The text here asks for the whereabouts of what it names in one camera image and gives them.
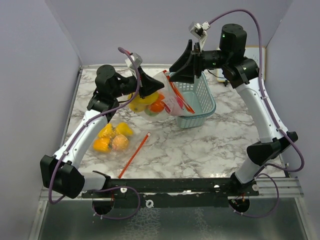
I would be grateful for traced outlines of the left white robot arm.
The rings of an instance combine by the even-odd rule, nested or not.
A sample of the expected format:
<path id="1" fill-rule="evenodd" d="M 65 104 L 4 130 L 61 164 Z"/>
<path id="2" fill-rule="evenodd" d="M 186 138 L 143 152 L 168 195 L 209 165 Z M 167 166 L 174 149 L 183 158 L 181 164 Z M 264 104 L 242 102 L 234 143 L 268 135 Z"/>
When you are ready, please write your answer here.
<path id="1" fill-rule="evenodd" d="M 83 191 L 93 190 L 97 196 L 106 197 L 111 190 L 106 175 L 99 172 L 83 175 L 79 172 L 85 153 L 116 111 L 124 107 L 119 103 L 119 97 L 131 95 L 133 98 L 145 98 L 165 86 L 141 67 L 137 68 L 136 74 L 124 77 L 109 64 L 97 69 L 95 85 L 76 130 L 59 150 L 52 156 L 44 155 L 40 161 L 42 182 L 50 193 L 57 192 L 74 199 Z"/>

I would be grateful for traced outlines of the orange bell pepper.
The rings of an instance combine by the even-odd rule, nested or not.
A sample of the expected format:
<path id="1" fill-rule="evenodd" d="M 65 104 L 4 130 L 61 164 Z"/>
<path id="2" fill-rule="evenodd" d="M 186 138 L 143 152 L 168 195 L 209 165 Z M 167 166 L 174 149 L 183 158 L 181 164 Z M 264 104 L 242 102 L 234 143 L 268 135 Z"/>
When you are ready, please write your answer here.
<path id="1" fill-rule="evenodd" d="M 92 147 L 97 152 L 108 153 L 111 151 L 110 142 L 111 142 L 111 140 L 108 137 L 97 138 L 93 142 Z"/>

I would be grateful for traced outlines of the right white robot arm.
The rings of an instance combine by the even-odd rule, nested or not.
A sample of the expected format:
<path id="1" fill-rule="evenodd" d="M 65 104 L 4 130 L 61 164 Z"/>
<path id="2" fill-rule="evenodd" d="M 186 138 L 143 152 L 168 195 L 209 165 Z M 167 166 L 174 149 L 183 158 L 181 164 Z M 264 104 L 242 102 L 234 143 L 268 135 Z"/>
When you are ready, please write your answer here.
<path id="1" fill-rule="evenodd" d="M 170 82 L 193 84 L 204 70 L 221 69 L 222 74 L 237 91 L 249 110 L 258 131 L 258 142 L 247 147 L 248 158 L 231 175 L 229 189 L 240 196 L 248 184 L 269 160 L 278 157 L 292 142 L 298 140 L 296 132 L 288 131 L 275 111 L 264 82 L 259 79 L 257 63 L 245 56 L 247 33 L 242 26 L 229 23 L 222 27 L 219 49 L 203 49 L 209 23 L 193 23 L 189 31 L 198 38 L 188 41 L 179 59 L 170 67 Z"/>

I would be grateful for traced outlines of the yellow pear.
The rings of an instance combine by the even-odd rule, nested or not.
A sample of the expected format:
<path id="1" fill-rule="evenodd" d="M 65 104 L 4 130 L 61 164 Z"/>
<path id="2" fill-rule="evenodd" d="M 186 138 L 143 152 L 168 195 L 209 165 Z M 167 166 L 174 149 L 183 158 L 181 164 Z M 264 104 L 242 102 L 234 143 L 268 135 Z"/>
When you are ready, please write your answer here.
<path id="1" fill-rule="evenodd" d="M 129 127 L 129 125 L 125 122 L 120 122 L 114 129 L 114 132 L 117 135 L 124 135 L 126 137 L 132 136 L 134 131 Z"/>

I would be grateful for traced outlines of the yellow apple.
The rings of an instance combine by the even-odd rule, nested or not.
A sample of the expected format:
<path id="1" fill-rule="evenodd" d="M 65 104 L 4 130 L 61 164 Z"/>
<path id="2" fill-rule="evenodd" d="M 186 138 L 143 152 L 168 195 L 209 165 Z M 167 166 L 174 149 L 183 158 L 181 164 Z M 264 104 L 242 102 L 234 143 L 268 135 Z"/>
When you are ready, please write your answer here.
<path id="1" fill-rule="evenodd" d="M 136 104 L 131 102 L 128 104 L 128 107 L 134 113 L 140 113 L 140 112 L 143 112 L 147 106 L 145 104 Z"/>

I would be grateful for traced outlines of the yellow bell pepper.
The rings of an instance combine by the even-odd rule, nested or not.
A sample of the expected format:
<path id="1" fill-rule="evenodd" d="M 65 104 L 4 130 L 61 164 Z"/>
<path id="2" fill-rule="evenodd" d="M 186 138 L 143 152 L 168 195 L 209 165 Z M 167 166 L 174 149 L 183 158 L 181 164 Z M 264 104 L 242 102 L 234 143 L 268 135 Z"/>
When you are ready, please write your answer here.
<path id="1" fill-rule="evenodd" d="M 97 137 L 100 138 L 110 138 L 113 139 L 116 136 L 113 125 L 111 123 L 108 123 L 97 135 Z"/>

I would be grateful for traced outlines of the green apple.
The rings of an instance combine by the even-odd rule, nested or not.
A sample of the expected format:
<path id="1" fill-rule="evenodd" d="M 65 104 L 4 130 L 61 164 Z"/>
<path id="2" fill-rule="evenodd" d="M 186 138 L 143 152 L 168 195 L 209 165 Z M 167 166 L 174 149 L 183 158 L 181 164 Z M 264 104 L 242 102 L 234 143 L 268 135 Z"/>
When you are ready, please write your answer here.
<path id="1" fill-rule="evenodd" d="M 144 112 L 149 117 L 155 117 L 159 114 L 158 112 L 153 112 L 153 111 L 150 111 L 149 109 L 146 109 Z"/>

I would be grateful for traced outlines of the clear zip bag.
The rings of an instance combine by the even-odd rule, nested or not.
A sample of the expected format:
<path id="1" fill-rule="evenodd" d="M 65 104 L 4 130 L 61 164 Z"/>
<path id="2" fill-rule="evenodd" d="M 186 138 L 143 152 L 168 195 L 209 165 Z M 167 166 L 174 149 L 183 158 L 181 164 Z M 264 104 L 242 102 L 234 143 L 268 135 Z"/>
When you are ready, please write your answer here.
<path id="1" fill-rule="evenodd" d="M 149 109 L 149 106 L 150 106 L 150 105 L 146 105 L 146 108 L 144 111 L 138 112 L 136 114 L 138 114 L 139 116 L 143 117 L 148 121 L 157 122 L 157 121 L 165 120 L 169 117 L 184 116 L 185 115 L 184 110 L 187 110 L 191 114 L 195 113 L 195 111 L 185 101 L 184 97 L 179 92 L 174 82 L 170 82 L 170 73 L 167 70 L 163 70 L 157 73 L 153 78 L 164 84 L 164 88 L 157 91 L 159 93 L 159 97 L 156 100 L 156 101 L 163 102 L 164 110 L 160 112 L 157 116 L 150 117 L 145 114 L 145 110 Z M 183 101 L 183 110 L 175 109 L 176 98 L 180 98 Z"/>
<path id="2" fill-rule="evenodd" d="M 97 134 L 92 148 L 122 163 L 122 169 L 117 175 L 117 178 L 121 179 L 150 136 L 149 131 L 145 134 L 135 133 L 125 122 L 120 122 L 116 126 L 108 123 Z"/>

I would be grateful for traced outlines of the orange tangerine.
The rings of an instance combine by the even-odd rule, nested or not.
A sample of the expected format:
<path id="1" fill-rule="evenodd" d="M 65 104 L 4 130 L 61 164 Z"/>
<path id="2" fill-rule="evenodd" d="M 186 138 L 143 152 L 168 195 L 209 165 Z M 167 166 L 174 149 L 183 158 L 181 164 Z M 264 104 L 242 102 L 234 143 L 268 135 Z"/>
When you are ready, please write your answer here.
<path id="1" fill-rule="evenodd" d="M 164 104 L 161 100 L 155 101 L 148 108 L 153 113 L 160 113 L 165 109 Z"/>
<path id="2" fill-rule="evenodd" d="M 115 151 L 125 150 L 129 145 L 129 140 L 126 136 L 119 134 L 116 135 L 112 140 L 112 148 Z"/>

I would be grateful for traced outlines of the red apple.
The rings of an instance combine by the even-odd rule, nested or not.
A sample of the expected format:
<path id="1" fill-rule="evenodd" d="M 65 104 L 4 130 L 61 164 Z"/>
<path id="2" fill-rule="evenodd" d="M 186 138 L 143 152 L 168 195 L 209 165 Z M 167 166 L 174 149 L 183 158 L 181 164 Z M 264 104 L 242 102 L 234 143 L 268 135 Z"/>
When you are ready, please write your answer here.
<path id="1" fill-rule="evenodd" d="M 176 97 L 175 98 L 175 107 L 174 108 L 177 111 L 180 111 L 180 110 L 183 110 L 183 107 L 184 107 L 183 101 L 180 98 Z"/>

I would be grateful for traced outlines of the blue plastic basket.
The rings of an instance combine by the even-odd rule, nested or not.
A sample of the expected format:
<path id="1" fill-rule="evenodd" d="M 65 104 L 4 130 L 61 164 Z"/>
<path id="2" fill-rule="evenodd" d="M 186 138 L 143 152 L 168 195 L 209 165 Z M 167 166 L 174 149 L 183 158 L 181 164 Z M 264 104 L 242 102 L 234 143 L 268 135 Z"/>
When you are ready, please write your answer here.
<path id="1" fill-rule="evenodd" d="M 202 126 L 207 117 L 210 117 L 216 111 L 216 102 L 207 83 L 205 73 L 202 72 L 200 78 L 195 78 L 194 84 L 174 82 L 174 85 L 195 112 L 191 114 L 185 109 L 184 115 L 175 117 L 177 126 L 181 129 Z"/>

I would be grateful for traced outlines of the yellow mango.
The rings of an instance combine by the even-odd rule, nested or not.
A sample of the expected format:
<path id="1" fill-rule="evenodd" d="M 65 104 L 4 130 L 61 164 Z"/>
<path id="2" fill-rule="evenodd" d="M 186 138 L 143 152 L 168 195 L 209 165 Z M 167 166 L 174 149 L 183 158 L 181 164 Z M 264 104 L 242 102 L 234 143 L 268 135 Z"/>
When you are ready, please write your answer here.
<path id="1" fill-rule="evenodd" d="M 137 94 L 131 103 L 135 105 L 151 105 L 158 99 L 158 97 L 159 93 L 157 91 L 145 97 Z"/>

